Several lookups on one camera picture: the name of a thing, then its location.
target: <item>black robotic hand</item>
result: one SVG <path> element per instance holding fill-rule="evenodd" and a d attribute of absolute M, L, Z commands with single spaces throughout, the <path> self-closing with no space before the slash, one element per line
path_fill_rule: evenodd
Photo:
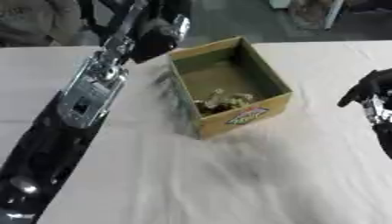
<path fill-rule="evenodd" d="M 392 69 L 371 72 L 338 105 L 343 108 L 352 101 L 365 109 L 381 147 L 392 158 Z"/>
<path fill-rule="evenodd" d="M 101 46 L 119 30 L 134 41 L 122 63 L 143 63 L 176 48 L 190 28 L 192 0 L 99 0 L 114 16 L 107 25 L 97 24 L 93 0 L 78 0 L 81 18 L 100 39 Z M 135 11 L 134 17 L 128 17 Z"/>

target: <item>background object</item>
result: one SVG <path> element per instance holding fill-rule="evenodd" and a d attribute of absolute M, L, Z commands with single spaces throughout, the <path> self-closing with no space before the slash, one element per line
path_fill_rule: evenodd
<path fill-rule="evenodd" d="M 298 27 L 317 30 L 323 27 L 331 3 L 332 0 L 294 0 L 289 12 Z"/>
<path fill-rule="evenodd" d="M 274 9 L 287 9 L 291 0 L 269 0 L 269 4 Z"/>

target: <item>small object in box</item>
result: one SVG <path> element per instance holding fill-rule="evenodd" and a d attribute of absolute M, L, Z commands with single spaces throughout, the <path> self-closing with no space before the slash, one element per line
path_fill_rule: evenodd
<path fill-rule="evenodd" d="M 226 99 L 226 103 L 232 109 L 239 109 L 252 103 L 254 96 L 252 94 L 233 94 L 232 97 Z"/>
<path fill-rule="evenodd" d="M 215 89 L 208 97 L 208 100 L 205 101 L 205 105 L 209 109 L 214 109 L 221 104 L 222 96 L 225 93 L 225 90 L 221 88 Z"/>
<path fill-rule="evenodd" d="M 213 91 L 213 93 L 211 93 L 207 101 L 197 100 L 194 101 L 194 104 L 203 116 L 210 116 L 230 109 L 245 107 L 254 99 L 252 94 L 233 94 L 229 98 L 222 98 L 224 93 L 224 89 L 217 88 Z"/>

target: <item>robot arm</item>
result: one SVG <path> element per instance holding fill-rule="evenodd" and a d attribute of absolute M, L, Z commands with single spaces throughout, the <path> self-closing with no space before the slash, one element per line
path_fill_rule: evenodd
<path fill-rule="evenodd" d="M 116 31 L 101 35 L 101 50 L 86 59 L 53 97 L 3 164 L 0 223 L 38 221 L 82 159 L 128 79 L 123 64 L 166 53 L 185 36 L 190 0 L 175 2 L 135 1 Z"/>
<path fill-rule="evenodd" d="M 392 158 L 392 69 L 373 71 L 352 87 L 338 105 L 352 101 L 365 109 L 381 147 Z"/>

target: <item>white table surface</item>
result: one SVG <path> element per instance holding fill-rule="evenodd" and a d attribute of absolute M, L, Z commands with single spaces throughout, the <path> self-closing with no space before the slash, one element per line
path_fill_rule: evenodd
<path fill-rule="evenodd" d="M 210 141 L 172 134 L 151 85 L 166 58 L 130 66 L 107 124 L 39 224 L 391 223 L 392 161 L 361 107 L 336 103 L 372 69 L 392 67 L 392 42 L 255 47 L 294 91 L 283 114 Z M 0 159 L 92 51 L 0 50 Z"/>

